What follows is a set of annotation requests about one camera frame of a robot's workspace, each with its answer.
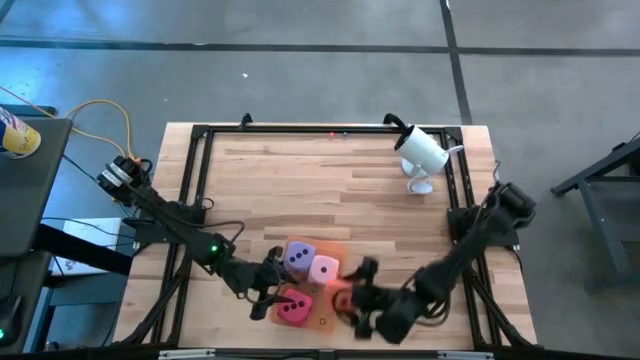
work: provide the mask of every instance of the gray floor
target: gray floor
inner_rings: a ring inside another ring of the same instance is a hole
[[[449,3],[462,46],[640,47],[634,0]],[[0,37],[446,45],[437,0],[17,0]],[[537,218],[521,233],[539,342],[638,356],[640,291],[584,292],[584,281],[606,259],[577,194],[556,199],[548,189],[640,130],[640,58],[468,55],[461,64],[473,123],[489,126],[501,178],[539,203]],[[121,103],[132,117],[136,155],[153,160],[168,121],[239,121],[251,112],[264,122],[378,123],[395,112],[416,123],[461,123],[448,55],[0,48],[0,69],[0,84],[61,110],[94,98]],[[0,94],[0,102],[15,101]],[[77,121],[124,143],[116,109],[89,108]],[[116,155],[78,136],[67,154],[92,173]],[[121,211],[63,164],[46,214]],[[82,315],[82,336],[65,331],[73,313],[58,312],[50,339],[67,347],[101,342],[110,323],[104,310]]]

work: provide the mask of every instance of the cable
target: cable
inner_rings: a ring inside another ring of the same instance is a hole
[[[44,115],[46,115],[46,116],[48,116],[50,118],[53,118],[53,119],[56,118],[53,114],[43,110],[39,106],[37,106],[37,105],[31,103],[30,101],[20,97],[19,95],[15,94],[14,92],[12,92],[11,90],[5,88],[4,86],[0,86],[0,89],[4,90],[9,95],[11,95],[11,96],[15,97],[16,99],[24,102],[25,104],[31,106],[32,108],[38,110],[42,114],[44,114]],[[91,105],[91,104],[110,104],[110,105],[113,105],[113,106],[117,107],[122,112],[122,115],[124,115],[124,120],[125,120],[126,127],[127,127],[127,152],[129,154],[130,158],[135,159],[135,155],[131,151],[131,122],[129,120],[129,114],[127,113],[127,111],[120,104],[116,103],[115,101],[105,100],[105,99],[90,100],[90,101],[84,102],[84,103],[74,107],[73,109],[69,110],[64,115],[64,117],[65,118],[69,118],[69,116],[74,116],[75,117],[75,115],[77,115],[77,113],[80,110],[84,109],[86,106]],[[120,153],[122,154],[123,157],[127,157],[127,155],[124,152],[124,149],[122,149],[122,147],[120,145],[118,145],[115,141],[113,141],[113,140],[111,140],[109,138],[105,138],[105,137],[102,137],[102,136],[89,134],[87,132],[84,132],[84,131],[76,128],[75,126],[72,127],[71,130],[73,130],[74,132],[76,132],[76,133],[78,133],[80,135],[89,137],[91,139],[96,139],[96,140],[107,142],[107,143],[115,146],[118,149],[118,151],[120,151]]]
[[[136,238],[134,238],[133,236],[129,236],[129,235],[122,235],[122,234],[110,233],[110,232],[108,232],[108,231],[105,231],[105,230],[100,229],[100,227],[98,227],[98,226],[96,226],[96,225],[93,225],[93,224],[90,224],[90,223],[86,223],[86,222],[84,222],[84,221],[78,221],[78,220],[73,220],[73,219],[69,219],[69,218],[51,217],[51,216],[43,217],[43,218],[42,218],[42,220],[64,220],[64,221],[71,221],[71,222],[74,222],[74,223],[77,223],[77,224],[82,224],[82,225],[90,226],[90,227],[92,227],[92,228],[94,228],[94,229],[96,229],[96,230],[98,230],[98,231],[100,231],[100,232],[103,232],[103,233],[107,234],[107,235],[112,235],[112,236],[122,236],[122,237],[126,237],[126,238],[133,239],[133,240],[135,240],[135,239],[136,239]]]
[[[204,208],[204,209],[205,209],[205,210],[211,210],[211,209],[213,209],[213,205],[214,205],[213,200],[212,200],[211,198],[204,198],[204,200],[209,200],[209,201],[211,201],[211,206],[210,206],[210,207],[208,207],[208,208]]]
[[[167,213],[166,211],[164,211],[162,208],[160,208],[158,205],[154,204],[152,201],[148,200],[147,198],[145,198],[142,194],[140,194],[140,192],[134,188],[133,186],[131,186],[131,184],[129,184],[126,180],[124,180],[120,175],[118,175],[115,171],[113,171],[113,169],[111,169],[111,166],[109,166],[109,164],[105,164],[105,168],[107,169],[107,171],[109,171],[111,173],[111,175],[115,176],[116,179],[120,180],[120,182],[122,182],[122,185],[126,186],[129,190],[131,190],[131,192],[133,192],[134,194],[138,195],[138,197],[140,199],[143,199],[144,201],[147,202],[147,204],[151,205],[154,209],[156,209],[159,213],[161,213],[162,215],[171,218],[183,225],[187,225],[187,226],[192,226],[195,228],[207,228],[207,227],[217,227],[217,226],[222,226],[222,225],[228,225],[228,224],[237,224],[240,225],[240,231],[238,231],[236,233],[236,235],[234,235],[234,237],[231,239],[230,243],[233,243],[238,236],[240,236],[240,234],[242,233],[242,231],[244,231],[245,228],[245,223],[243,221],[240,220],[232,220],[232,221],[224,221],[224,222],[219,222],[219,223],[213,223],[213,224],[196,224],[196,223],[192,223],[189,221],[185,221],[182,220],[174,215],[171,215],[169,213]]]
[[[638,135],[640,135],[640,130],[638,130],[638,132],[637,132],[635,135],[633,135],[633,137],[632,137],[629,141],[627,141],[627,142],[628,142],[628,143],[629,143],[629,142],[632,142],[633,140],[635,140],[635,139],[638,137]]]
[[[127,214],[127,217],[133,217],[133,215],[127,211],[127,209],[124,208],[124,205],[122,205],[122,203],[120,201],[118,201],[118,205],[120,205],[120,209],[122,209],[122,211]]]
[[[86,172],[83,168],[80,167],[75,161],[71,160],[66,154],[62,154],[62,158],[67,160],[71,165],[75,166],[78,170],[80,170],[83,174],[87,175],[94,183],[98,183],[98,180],[91,176],[88,172]]]
[[[233,235],[233,237],[231,238],[232,244],[236,241],[236,239],[240,236],[240,234],[242,234],[245,227],[244,221],[241,221],[241,220],[230,220],[230,221],[223,221],[223,222],[213,223],[213,224],[205,224],[205,225],[200,225],[200,227],[209,228],[209,227],[218,227],[218,226],[224,226],[224,225],[240,225],[240,229],[238,230],[238,232],[236,232],[235,235]]]
[[[520,254],[518,254],[518,252],[512,246],[505,246],[504,248],[509,250],[509,252],[512,252],[513,255],[516,256],[516,260],[518,261],[518,265],[520,266],[520,273],[524,274],[524,269],[522,267],[522,259],[520,258]]]
[[[62,277],[65,277],[66,275],[64,274],[64,271],[62,271],[62,266],[60,266],[60,263],[58,262],[58,257],[54,256],[53,260],[56,262],[56,265],[58,265],[58,270],[60,270],[60,275],[62,275]]]

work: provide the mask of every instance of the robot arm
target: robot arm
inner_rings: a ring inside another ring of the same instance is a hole
[[[283,251],[281,247],[271,249],[262,263],[247,262],[233,256],[235,238],[228,240],[219,233],[200,231],[203,227],[216,226],[201,224],[206,209],[163,199],[151,187],[149,170],[144,170],[132,159],[118,156],[111,164],[107,164],[97,177],[97,182],[116,200],[140,207],[145,217],[150,219],[135,221],[131,225],[152,226],[151,222],[154,226],[162,227],[167,236],[156,241],[184,244],[189,256],[204,271],[222,277],[238,298],[246,298],[253,303],[250,315],[253,320],[263,319],[268,307],[274,303],[292,301],[277,293],[268,294],[271,286],[281,286],[284,282],[297,283],[279,260]],[[248,298],[249,289],[259,293],[257,300]]]
[[[443,315],[443,307],[449,306],[449,294],[456,278],[484,252],[491,239],[508,230],[527,226],[535,216],[535,202],[511,183],[496,183],[483,206],[469,210],[474,221],[449,254],[418,269],[400,289],[373,285],[377,263],[365,258],[359,270],[347,277],[365,280],[364,284],[356,282],[352,288],[352,305],[359,313],[350,314],[356,337],[371,336],[369,319],[373,311],[382,311],[375,321],[376,330],[394,344],[402,342],[420,317]],[[413,289],[408,286],[411,280]]]

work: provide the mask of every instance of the red die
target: red die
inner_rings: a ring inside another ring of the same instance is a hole
[[[294,302],[280,303],[278,306],[278,316],[291,325],[302,326],[313,305],[313,299],[294,289],[284,292],[284,297],[294,300]]]

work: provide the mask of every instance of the wooden table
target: wooden table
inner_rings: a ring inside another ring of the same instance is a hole
[[[167,124],[153,186],[166,199],[177,199],[191,133],[190,123]],[[493,183],[494,155],[484,126],[463,127],[464,144],[476,201]],[[290,235],[339,241],[350,252],[346,270],[363,255],[380,260],[376,282],[400,285],[418,267],[440,259],[450,249],[446,179],[434,178],[434,193],[409,195],[400,159],[393,152],[397,136],[353,134],[334,138],[320,134],[216,134],[205,196],[215,201],[207,222],[243,220],[247,228],[237,241],[237,256],[261,261],[269,248]],[[190,202],[203,151],[199,146]],[[461,204],[463,192],[458,190]],[[225,236],[235,231],[219,230]],[[131,268],[115,339],[133,331],[157,299],[168,246],[152,245]],[[523,336],[535,343],[535,332],[522,275],[513,254],[486,252],[493,293]],[[165,319],[168,335],[173,303]],[[485,338],[484,307],[478,306]],[[356,341],[340,324],[333,334],[279,326],[268,319],[249,319],[250,304],[239,301],[221,279],[193,266],[180,338],[181,347],[472,349],[461,280],[452,294],[451,315],[437,328],[414,326],[400,346]]]

